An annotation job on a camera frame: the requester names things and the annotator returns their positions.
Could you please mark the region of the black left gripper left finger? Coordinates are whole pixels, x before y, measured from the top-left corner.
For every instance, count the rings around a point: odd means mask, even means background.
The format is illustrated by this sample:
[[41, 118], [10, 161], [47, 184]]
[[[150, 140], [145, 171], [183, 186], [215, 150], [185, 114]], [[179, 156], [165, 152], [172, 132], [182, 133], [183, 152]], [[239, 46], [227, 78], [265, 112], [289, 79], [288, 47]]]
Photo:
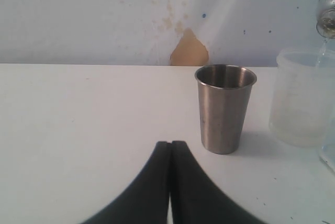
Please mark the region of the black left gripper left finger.
[[130, 185], [85, 223], [167, 223], [172, 144], [159, 141]]

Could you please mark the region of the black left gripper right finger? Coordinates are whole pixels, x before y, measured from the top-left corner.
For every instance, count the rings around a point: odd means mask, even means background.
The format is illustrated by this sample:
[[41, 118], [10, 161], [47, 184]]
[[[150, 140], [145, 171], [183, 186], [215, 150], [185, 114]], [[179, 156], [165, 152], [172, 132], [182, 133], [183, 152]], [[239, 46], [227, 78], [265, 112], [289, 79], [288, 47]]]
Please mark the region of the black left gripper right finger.
[[258, 223], [212, 182], [184, 141], [172, 142], [170, 195], [174, 223]]

